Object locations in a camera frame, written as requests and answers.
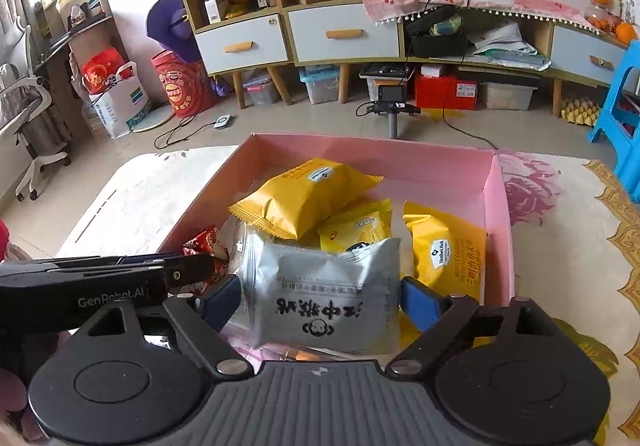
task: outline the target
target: pink cardboard box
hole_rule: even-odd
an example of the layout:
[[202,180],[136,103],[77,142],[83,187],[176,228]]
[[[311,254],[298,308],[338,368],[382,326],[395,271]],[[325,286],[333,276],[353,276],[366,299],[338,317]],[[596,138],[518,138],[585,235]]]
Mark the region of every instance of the pink cardboard box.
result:
[[[495,152],[439,147],[411,141],[360,137],[252,134],[204,187],[162,243],[174,251],[210,224],[221,227],[227,207],[264,181],[312,157],[346,163],[385,180],[370,191],[394,205],[394,236],[411,261],[410,236],[402,223],[405,200],[433,206],[486,229],[484,301],[507,305],[514,296],[513,247],[507,196]],[[403,264],[403,272],[412,264]]]

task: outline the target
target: blue plastic stool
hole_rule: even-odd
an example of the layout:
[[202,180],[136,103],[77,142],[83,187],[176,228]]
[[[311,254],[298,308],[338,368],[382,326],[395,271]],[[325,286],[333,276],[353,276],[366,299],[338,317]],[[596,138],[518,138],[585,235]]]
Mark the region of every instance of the blue plastic stool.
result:
[[[626,78],[633,68],[640,68],[640,42],[638,40],[631,42],[622,62],[616,69],[602,112],[593,130],[589,133],[588,140],[593,143],[601,132],[605,133],[618,155],[618,162],[613,173],[620,179],[622,186],[631,196],[631,200],[640,202],[640,116],[623,111],[618,107],[618,99],[622,95]],[[622,123],[636,127],[633,137],[629,136],[622,127]]]

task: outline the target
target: yellow snack package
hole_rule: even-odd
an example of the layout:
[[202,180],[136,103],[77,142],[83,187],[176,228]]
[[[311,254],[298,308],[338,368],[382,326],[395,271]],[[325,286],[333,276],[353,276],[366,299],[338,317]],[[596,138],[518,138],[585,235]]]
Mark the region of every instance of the yellow snack package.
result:
[[273,177],[229,211],[271,235],[298,240],[382,179],[316,157]]
[[391,216],[391,200],[385,199],[329,217],[318,228],[320,249],[342,253],[388,239]]
[[417,278],[440,295],[484,300],[486,232],[434,208],[404,203],[404,223],[414,241]]

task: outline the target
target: red box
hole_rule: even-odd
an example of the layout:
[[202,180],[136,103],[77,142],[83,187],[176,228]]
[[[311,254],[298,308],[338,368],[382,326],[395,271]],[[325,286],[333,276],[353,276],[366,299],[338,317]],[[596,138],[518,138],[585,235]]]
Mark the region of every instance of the red box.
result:
[[417,74],[414,81],[415,105],[420,109],[476,108],[478,82],[458,80],[455,76],[428,78]]

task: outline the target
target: wooden drawer handle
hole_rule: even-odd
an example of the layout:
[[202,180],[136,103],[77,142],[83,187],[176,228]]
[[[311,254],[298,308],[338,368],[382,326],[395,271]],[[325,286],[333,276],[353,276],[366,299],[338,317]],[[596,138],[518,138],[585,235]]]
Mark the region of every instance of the wooden drawer handle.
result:
[[344,40],[345,38],[358,38],[364,34],[364,30],[336,30],[333,32],[326,32],[326,38],[333,40]]
[[590,55],[589,60],[591,60],[591,63],[593,65],[597,65],[598,67],[603,67],[611,71],[615,69],[614,65],[611,62],[607,62],[607,60],[603,60],[601,58],[598,58],[597,56]]
[[232,44],[231,46],[225,46],[225,52],[242,52],[249,51],[254,46],[253,42],[240,42],[240,44]]

